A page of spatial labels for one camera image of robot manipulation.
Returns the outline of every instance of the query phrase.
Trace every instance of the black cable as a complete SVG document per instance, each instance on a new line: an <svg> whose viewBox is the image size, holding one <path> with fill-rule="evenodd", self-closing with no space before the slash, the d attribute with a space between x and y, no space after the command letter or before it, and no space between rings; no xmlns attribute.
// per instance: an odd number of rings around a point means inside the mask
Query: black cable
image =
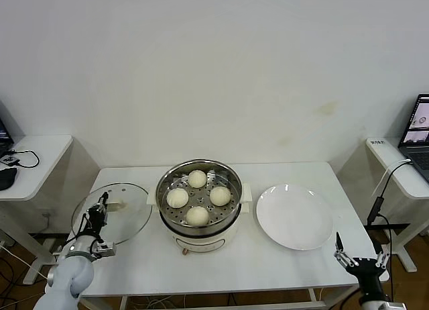
<svg viewBox="0 0 429 310"><path fill-rule="evenodd" d="M95 240L93 240L93 242L91 243L91 245L89 246L89 254L90 255L93 255L93 247L94 247L94 244L95 244L95 242L96 241L98 241L98 239L95 239Z"/></svg>
<svg viewBox="0 0 429 310"><path fill-rule="evenodd" d="M387 188L387 185L389 184L390 178L392 177L392 175L394 174L394 172L397 169L401 168L402 166L404 166L406 164L411 164L411 161L407 161L403 164L400 164L395 169L393 169L392 172L389 174L389 177L387 178L387 181L384 185L384 188L383 188L383 191L381 192L381 195L375 199L375 202L374 202L374 204L373 204L373 206L372 206L372 208L368 214L367 226L370 226L374 222L375 218L377 217L377 214L381 211L381 206L383 205L383 202L384 202L383 195L384 195L384 192L386 192L386 188Z"/></svg>
<svg viewBox="0 0 429 310"><path fill-rule="evenodd" d="M83 217L86 219L86 222L87 222L87 223L89 223L89 226L90 226L89 228L93 228L93 224L91 223L91 221L90 221L90 220L89 220L89 218L87 217L86 213L85 213L85 214L83 214Z"/></svg>
<svg viewBox="0 0 429 310"><path fill-rule="evenodd" d="M78 229L78 234L80 233L80 230L82 229L82 225L83 225L83 221L84 221L84 219L86 219L86 220L88 220L87 218L86 218L86 213L84 213L83 215L82 215L82 219L80 220L80 225L79 225L79 229ZM75 235L75 236L73 236L72 238L70 238L69 240L66 240L65 242L64 242L64 246L66 246L68 243L70 243L72 240L74 240L75 238L77 238L78 236L77 236L77 234Z"/></svg>
<svg viewBox="0 0 429 310"><path fill-rule="evenodd" d="M351 293L350 295L348 295L347 296L347 298L346 299L344 299L343 300L343 302L341 303L341 305L340 305L340 310L343 310L343 308L344 308L344 305L346 304L346 302L353 296L353 295L355 295L356 293L358 293L359 291L360 291L361 289L357 289L356 291L354 291L353 293Z"/></svg>
<svg viewBox="0 0 429 310"><path fill-rule="evenodd" d="M21 272L21 274L18 276L18 278L11 284L11 288L9 289L9 291L6 293L6 295L4 296L4 297L2 297L2 299L3 299L3 302L2 302L2 304L1 304L1 306L3 307L4 305L5 305L5 302L6 302L6 299L11 299L11 298L9 298L8 296L9 296L9 294L10 294L10 292L13 290L13 288L14 288L14 286L18 283L18 281L20 280L20 278L24 275L24 273L25 272L27 272L28 271L28 269L27 268L24 268L24 270Z"/></svg>
<svg viewBox="0 0 429 310"><path fill-rule="evenodd" d="M0 297L0 300L1 300L1 299L3 299L3 301L6 301L6 300L11 300L11 301L13 301L13 302L14 302L14 304L12 304L12 305L13 305L13 310L16 310L16 309L17 309L17 307L18 307L18 300L17 300L17 299L9 298L9 297Z"/></svg>
<svg viewBox="0 0 429 310"><path fill-rule="evenodd" d="M384 185L383 191L381 192L381 195L380 195L381 198L383 198L384 192L386 191L387 185L389 184L389 180L390 180L391 176L393 175L393 173L396 171L396 169L399 169L406 164L411 164L411 161L404 162L403 164L400 164L399 166L397 166L395 169L393 169L391 171L391 173L390 173L389 177L387 178L387 181Z"/></svg>
<svg viewBox="0 0 429 310"><path fill-rule="evenodd" d="M9 294L10 294L10 292L13 290L13 288L14 287L32 287L33 285L35 285L36 283L39 283L39 282L42 282L42 281L45 281L46 279L42 279L42 280L39 280L39 281L36 281L34 284L32 284L32 285L22 285L22 284L20 284L20 283L18 283L18 281L21 279L21 277L26 273L28 271L28 269L27 268L24 268L23 269L23 271L21 272L21 274L17 277L17 279L15 280L15 281L13 281L13 283L12 284L9 284L9 286L11 286L11 288L9 289L9 291L6 293L6 295L4 296L4 297L0 297L0 299L3 299L3 302L2 302L2 304L1 304L1 306L3 307L3 306L5 306L5 302L6 302L6 300L14 300L14 301L17 301L17 300L15 300L14 298L9 298ZM15 303L14 304L14 310L16 310L17 309L17 303Z"/></svg>
<svg viewBox="0 0 429 310"><path fill-rule="evenodd" d="M12 265L10 265L10 263L8 262L8 261L6 261L4 258L0 258L0 260L2 260L2 261L4 261L4 263L6 263L7 265L8 265L8 267L10 268L10 270L11 270L11 272L12 272L12 279L11 280L9 280L8 278L6 278L6 276L2 273L2 272L0 272L0 275L9 283L8 285L7 285L7 287L3 290L3 291L1 291L1 293L0 293L0 295L2 295L4 292L6 292L7 291L7 289L13 284L13 277L15 276L15 273L14 273L14 271L13 271L13 267L12 267Z"/></svg>
<svg viewBox="0 0 429 310"><path fill-rule="evenodd" d="M353 295L355 295L356 293L358 293L359 291L360 291L361 289L357 289L356 291L353 291L350 295L348 295L347 297L346 297L346 299L344 299L343 300L343 302L341 303L341 305L340 305L340 310L343 310L343 307L344 307L344 305L346 304L346 302L353 296ZM332 309L334 309L335 308L335 306L336 305L333 305L331 308L329 308L329 310L332 310Z"/></svg>
<svg viewBox="0 0 429 310"><path fill-rule="evenodd" d="M390 223L389 223L389 220L387 219L387 217L386 216L383 216L382 214L380 214L380 213L378 213L377 214L377 216L380 216L380 217L382 217L382 218L384 218L384 220L386 221L386 223L388 224L388 226L389 226L389 241L390 241L390 264L389 264L389 271L390 271L390 295L391 295L391 302L394 302L394 299L393 299L393 272L392 272L392 267L391 267L391 261L392 261L392 258L393 258L393 255L392 255L392 250L393 250L393 248L392 248L392 245L393 245L393 242L392 242L392 240L391 240L391 228L390 228Z"/></svg>
<svg viewBox="0 0 429 310"><path fill-rule="evenodd" d="M20 164L20 163L17 163L16 165L17 165L17 166L20 166L20 167L22 167L22 168L34 168L34 167L37 167L37 166L39 165L39 163L40 163L40 159L39 159L38 155L37 155L33 150L24 150L24 151L15 151L15 150L11 150L11 154L25 154L25 153L27 153L27 152L32 153L32 154L36 157L36 159L38 160L38 161L36 162L36 164L34 164L33 166L24 166L24 165L22 165L22 164Z"/></svg>

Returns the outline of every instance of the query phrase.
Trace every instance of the pot handle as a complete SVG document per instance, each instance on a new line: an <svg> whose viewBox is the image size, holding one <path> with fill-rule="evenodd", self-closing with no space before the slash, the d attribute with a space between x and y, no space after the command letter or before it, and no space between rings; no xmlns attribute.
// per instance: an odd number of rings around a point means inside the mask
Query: pot handle
<svg viewBox="0 0 429 310"><path fill-rule="evenodd" d="M147 196L147 200L146 200L146 204L152 205L152 208L158 209L158 206L156 205L155 193L156 193L156 187L150 187L149 188L149 195Z"/></svg>
<svg viewBox="0 0 429 310"><path fill-rule="evenodd" d="M249 203L253 200L252 199L252 192L250 189L250 185L243 183L242 187L243 192L241 193L241 212L242 213L248 213L249 212Z"/></svg>

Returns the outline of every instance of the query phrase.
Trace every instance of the laptop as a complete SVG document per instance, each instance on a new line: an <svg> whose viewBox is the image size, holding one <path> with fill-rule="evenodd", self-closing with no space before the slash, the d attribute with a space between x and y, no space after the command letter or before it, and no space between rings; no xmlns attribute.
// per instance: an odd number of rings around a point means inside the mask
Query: laptop
<svg viewBox="0 0 429 310"><path fill-rule="evenodd" d="M429 94L418 96L398 148L429 181Z"/></svg>
<svg viewBox="0 0 429 310"><path fill-rule="evenodd" d="M3 156L5 151L10 149L13 145L12 137L10 136L9 132L6 130L5 125L0 120L0 157Z"/></svg>

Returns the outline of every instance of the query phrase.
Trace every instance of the white cable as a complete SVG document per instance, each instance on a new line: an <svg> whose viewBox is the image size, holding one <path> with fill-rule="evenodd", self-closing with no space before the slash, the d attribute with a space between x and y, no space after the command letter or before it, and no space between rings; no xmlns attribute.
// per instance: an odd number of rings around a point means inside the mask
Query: white cable
<svg viewBox="0 0 429 310"><path fill-rule="evenodd" d="M7 253L11 254L14 258L17 258L18 260L20 260L21 262L23 262L25 265L27 265L29 268L31 268L33 271L36 271L37 273L39 273L42 277L44 277L46 280L48 279L46 276L44 276L42 273L40 273L39 271L37 271L33 266L29 265L26 261L24 261L22 258L19 258L18 256L16 256L14 253L10 252L7 248L3 247L2 245L0 245L0 248L3 248Z"/></svg>
<svg viewBox="0 0 429 310"><path fill-rule="evenodd" d="M174 305L174 303L173 302L171 302L170 300L165 300L164 301L164 303L169 303L170 304L170 307L172 308L172 309L177 309L177 307Z"/></svg>
<svg viewBox="0 0 429 310"><path fill-rule="evenodd" d="M371 194L371 198L372 198L372 197L374 196L374 194L377 192L378 187L380 187L380 185L382 184L382 182L383 182L383 180L384 180L385 175L387 174L387 172L389 172L389 170L390 170L390 168L391 168L392 166L395 166L396 164L400 164L400 163L402 163L402 162L410 162L410 161L411 161L410 159L403 159L403 160L400 160L400 161L396 161L396 162L394 162L393 164L390 164L390 165L386 168L386 171L384 172L383 176L381 176L381 179L380 179L380 181L378 182L377 186L375 186L375 189L374 189L373 193Z"/></svg>
<svg viewBox="0 0 429 310"><path fill-rule="evenodd" d="M7 308L7 307L10 307L11 305L15 305L15 304L20 303L20 302L22 302L22 301L26 301L26 300L29 300L29 299L31 299L31 298L35 298L35 297L37 297L37 296L39 296L39 295L44 295L44 293L38 293L38 294L36 294L36 295L32 295L32 296L30 296L30 297L28 297L28 298L25 298L25 299L22 299L22 300L18 300L18 301L16 301L16 302L12 302L12 303L10 303L10 304L8 304L8 305L4 305L4 306L0 307L0 309L5 309L5 308Z"/></svg>
<svg viewBox="0 0 429 310"><path fill-rule="evenodd" d="M320 290L320 292L319 292L319 301L321 301L321 300L322 300L322 292L323 292L323 289L324 289L324 288L321 288L321 290Z"/></svg>
<svg viewBox="0 0 429 310"><path fill-rule="evenodd" d="M137 303L137 302L134 302L134 301L130 301L130 303L132 303L133 305L142 305L144 307L146 307L149 304L149 303Z"/></svg>
<svg viewBox="0 0 429 310"><path fill-rule="evenodd" d="M149 305L147 305L147 308L149 309L149 307L153 307L157 303L161 303L165 307L165 305L162 303L162 301L165 301L165 300L167 300L167 299L169 299L171 297L172 297L172 295L169 295L168 297L165 297L165 298L163 298L161 300L152 300L152 301L149 302Z"/></svg>

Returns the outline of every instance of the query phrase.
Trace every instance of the white table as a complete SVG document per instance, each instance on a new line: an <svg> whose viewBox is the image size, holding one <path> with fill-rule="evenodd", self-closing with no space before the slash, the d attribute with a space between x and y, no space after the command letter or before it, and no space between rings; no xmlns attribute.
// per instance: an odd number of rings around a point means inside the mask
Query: white table
<svg viewBox="0 0 429 310"><path fill-rule="evenodd" d="M381 165L387 168L394 162L405 159L397 148L399 141L399 138L369 138L367 147L374 153ZM429 183L413 166L407 165L397 169L391 178L405 196L411 199L429 199ZM428 226L429 215L419 213L400 235L397 236L392 231L392 252L400 258L407 272L416 272L417 267L406 251L405 245Z"/></svg>
<svg viewBox="0 0 429 310"><path fill-rule="evenodd" d="M28 201L33 198L71 143L72 136L69 135L25 136L15 139L13 149L16 151L33 150L39 156L40 164L35 168L17 167L15 183L12 187L0 191L0 202ZM18 154L17 157L24 165L32 165L36 162L32 154ZM8 166L0 164L0 169L4 168L8 168ZM55 258L50 253L50 248L54 243L53 239L48 239L44 245L40 245L19 224L7 217L7 210L1 204L0 209L2 211L0 229L37 257L32 264L33 267L40 269L43 264L55 263ZM29 270L23 283L32 284L36 276L35 271Z"/></svg>
<svg viewBox="0 0 429 310"><path fill-rule="evenodd" d="M231 167L242 182L250 184L253 202L250 213L239 216L237 235L228 246L206 254L189 253L183 256L182 249L173 241L159 213L152 213L139 234L117 247L116 256L94 262L95 277L83 296L347 287L323 301L315 301L314 293L310 290L312 302L294 303L287 308L321 309L335 304L356 289L356 278L346 273L333 257L335 235L317 250L289 250L276 244L263 232L253 210L260 194L270 186L279 183L303 185L320 193L332 208L334 232L340 232L349 255L375 257L362 223L327 163L233 164ZM104 168L93 190L117 182L135 183L149 190L156 186L168 169ZM388 273L382 279L387 280Z"/></svg>

